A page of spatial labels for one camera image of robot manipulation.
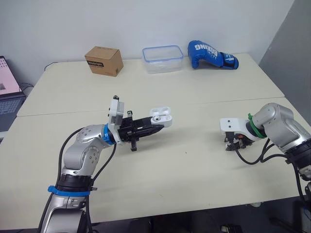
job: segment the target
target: blue boxing glove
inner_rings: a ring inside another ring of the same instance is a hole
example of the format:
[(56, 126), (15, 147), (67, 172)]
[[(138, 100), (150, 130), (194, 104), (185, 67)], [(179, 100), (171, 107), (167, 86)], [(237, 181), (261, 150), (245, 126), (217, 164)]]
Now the blue boxing glove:
[(201, 59), (225, 69), (237, 69), (239, 66), (239, 61), (235, 56), (218, 52), (211, 45), (199, 40), (190, 41), (188, 44), (188, 56), (194, 69), (198, 68), (199, 60)]

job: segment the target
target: cardboard box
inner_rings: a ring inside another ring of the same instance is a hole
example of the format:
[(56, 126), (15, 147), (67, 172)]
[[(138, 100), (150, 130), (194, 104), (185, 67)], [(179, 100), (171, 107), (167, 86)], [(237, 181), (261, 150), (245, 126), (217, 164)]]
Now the cardboard box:
[(95, 46), (85, 55), (85, 58), (94, 74), (116, 77), (123, 68), (121, 53), (118, 49)]

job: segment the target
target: laptop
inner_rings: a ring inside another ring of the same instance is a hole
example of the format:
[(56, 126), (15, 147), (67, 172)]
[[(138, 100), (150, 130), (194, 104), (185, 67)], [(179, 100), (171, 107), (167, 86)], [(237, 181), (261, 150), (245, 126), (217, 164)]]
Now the laptop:
[(9, 130), (25, 99), (5, 58), (0, 56), (0, 133)]

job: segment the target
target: pink screen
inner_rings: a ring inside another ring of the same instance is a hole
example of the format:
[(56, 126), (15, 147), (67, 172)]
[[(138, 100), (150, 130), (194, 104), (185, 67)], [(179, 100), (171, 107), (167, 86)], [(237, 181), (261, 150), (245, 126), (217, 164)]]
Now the pink screen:
[(5, 62), (5, 59), (0, 58), (0, 95), (14, 92), (19, 92), (19, 85)]

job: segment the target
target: clear plastic container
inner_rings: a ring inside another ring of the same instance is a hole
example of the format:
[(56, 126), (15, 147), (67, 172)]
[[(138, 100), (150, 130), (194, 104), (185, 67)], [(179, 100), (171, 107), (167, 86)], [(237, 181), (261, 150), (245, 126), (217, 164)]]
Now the clear plastic container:
[(183, 53), (177, 45), (144, 48), (143, 63), (150, 74), (180, 70)]

